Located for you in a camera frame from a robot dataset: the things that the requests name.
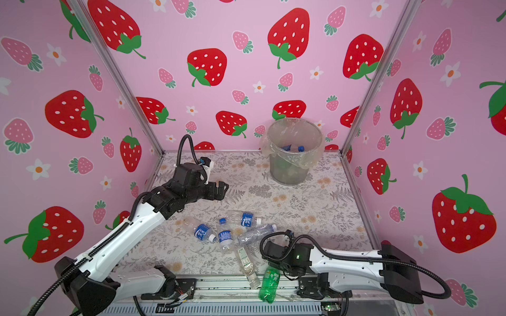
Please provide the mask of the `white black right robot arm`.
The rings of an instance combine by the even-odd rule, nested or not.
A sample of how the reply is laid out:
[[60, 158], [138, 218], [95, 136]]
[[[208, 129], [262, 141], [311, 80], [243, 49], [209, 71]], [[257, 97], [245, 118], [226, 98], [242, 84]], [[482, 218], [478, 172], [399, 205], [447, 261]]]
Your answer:
[[324, 290], [372, 290], [387, 292], [393, 299], [408, 304], [424, 302], [419, 273], [414, 268], [392, 263], [329, 258], [316, 246], [307, 243], [295, 244], [290, 248], [267, 241], [262, 243], [260, 249], [269, 266], [290, 277], [321, 275]]

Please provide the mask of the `Fiji bottle red flower label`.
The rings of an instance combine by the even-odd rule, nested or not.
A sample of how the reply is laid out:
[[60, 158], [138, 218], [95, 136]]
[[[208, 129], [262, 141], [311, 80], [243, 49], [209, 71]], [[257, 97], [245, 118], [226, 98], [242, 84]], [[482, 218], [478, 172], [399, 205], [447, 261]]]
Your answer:
[[301, 154], [301, 153], [304, 153], [305, 152], [305, 147], [304, 146], [294, 146], [294, 145], [287, 145], [287, 146], [283, 146], [281, 147], [281, 149], [283, 151], [286, 151], [286, 152], [289, 152], [289, 153], [292, 153], [292, 154]]

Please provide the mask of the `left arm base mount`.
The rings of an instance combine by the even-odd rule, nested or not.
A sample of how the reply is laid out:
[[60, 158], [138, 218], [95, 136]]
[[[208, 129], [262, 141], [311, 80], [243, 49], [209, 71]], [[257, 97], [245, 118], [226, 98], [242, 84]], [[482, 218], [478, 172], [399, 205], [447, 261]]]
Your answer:
[[174, 273], [163, 265], [156, 265], [154, 268], [163, 273], [166, 281], [158, 292], [142, 294], [142, 300], [172, 300], [177, 302], [180, 296], [185, 296], [183, 300], [193, 299], [197, 279], [177, 278]]

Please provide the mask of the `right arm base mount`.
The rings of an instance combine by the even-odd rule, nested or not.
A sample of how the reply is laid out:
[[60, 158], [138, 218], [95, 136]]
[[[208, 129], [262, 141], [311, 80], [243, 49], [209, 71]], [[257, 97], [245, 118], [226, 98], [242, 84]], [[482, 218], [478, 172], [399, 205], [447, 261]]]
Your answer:
[[323, 300], [325, 298], [351, 298], [351, 291], [337, 292], [330, 288], [329, 274], [323, 273], [316, 276], [303, 277], [298, 280], [299, 287], [297, 296], [311, 300]]

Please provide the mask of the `green bottle yellow cap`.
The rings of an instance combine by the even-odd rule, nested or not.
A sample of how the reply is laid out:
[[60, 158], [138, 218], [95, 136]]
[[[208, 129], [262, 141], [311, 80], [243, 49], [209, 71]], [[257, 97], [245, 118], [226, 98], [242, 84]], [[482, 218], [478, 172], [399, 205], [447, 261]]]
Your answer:
[[278, 269], [274, 267], [266, 269], [258, 296], [261, 301], [269, 304], [274, 303], [280, 276], [280, 271]]

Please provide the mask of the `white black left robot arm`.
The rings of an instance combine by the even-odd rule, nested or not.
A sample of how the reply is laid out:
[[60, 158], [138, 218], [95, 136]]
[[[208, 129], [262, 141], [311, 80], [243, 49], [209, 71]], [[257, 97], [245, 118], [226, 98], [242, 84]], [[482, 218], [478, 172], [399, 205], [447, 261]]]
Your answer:
[[142, 294], [174, 297], [179, 292], [176, 277], [161, 265], [127, 275], [113, 269], [148, 233], [185, 205], [200, 199], [221, 201], [228, 189], [224, 182], [183, 186], [170, 180], [139, 195], [130, 217], [105, 238], [76, 259], [64, 257], [56, 264], [58, 285], [82, 315], [98, 315], [113, 302]]

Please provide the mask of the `clear square bottle green label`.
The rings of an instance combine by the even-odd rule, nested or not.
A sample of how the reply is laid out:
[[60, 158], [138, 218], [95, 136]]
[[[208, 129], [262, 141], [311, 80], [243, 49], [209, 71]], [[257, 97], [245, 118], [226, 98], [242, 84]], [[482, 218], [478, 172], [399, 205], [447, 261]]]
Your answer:
[[250, 284], [250, 288], [252, 290], [257, 289], [260, 286], [260, 280], [256, 274], [256, 266], [253, 260], [250, 259], [249, 251], [245, 247], [237, 246], [235, 255], [241, 271]]

